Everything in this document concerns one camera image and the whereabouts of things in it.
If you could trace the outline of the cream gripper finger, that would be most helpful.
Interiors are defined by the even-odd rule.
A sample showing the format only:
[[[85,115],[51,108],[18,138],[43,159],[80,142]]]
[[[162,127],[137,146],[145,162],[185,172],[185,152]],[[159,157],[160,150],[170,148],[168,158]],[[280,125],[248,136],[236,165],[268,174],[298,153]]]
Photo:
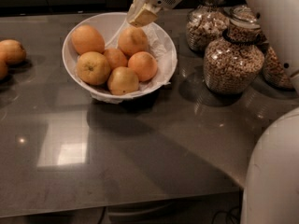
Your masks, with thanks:
[[[127,13],[127,22],[134,27],[143,27],[157,20],[159,8],[152,4],[132,4]]]
[[[133,0],[127,12],[127,19],[133,20],[137,16],[144,4],[145,0]]]

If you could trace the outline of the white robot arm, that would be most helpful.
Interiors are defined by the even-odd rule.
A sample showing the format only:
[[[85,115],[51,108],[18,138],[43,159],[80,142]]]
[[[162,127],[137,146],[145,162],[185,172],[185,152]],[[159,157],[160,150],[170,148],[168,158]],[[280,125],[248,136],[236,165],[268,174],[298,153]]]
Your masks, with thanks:
[[[137,27],[182,0],[133,0],[127,21]],[[259,17],[270,48],[264,79],[299,93],[299,0],[246,0]],[[283,115],[260,137],[249,161],[240,224],[299,224],[299,109]]]

